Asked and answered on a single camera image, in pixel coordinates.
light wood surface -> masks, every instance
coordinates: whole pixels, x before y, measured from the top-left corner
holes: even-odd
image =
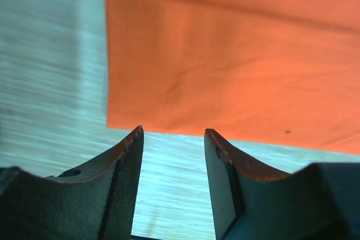
[[[0,166],[58,175],[116,144],[128,131],[106,129],[106,99],[104,0],[0,0]],[[312,161],[360,161],[234,144],[288,172]],[[214,239],[202,137],[145,134],[133,234]]]

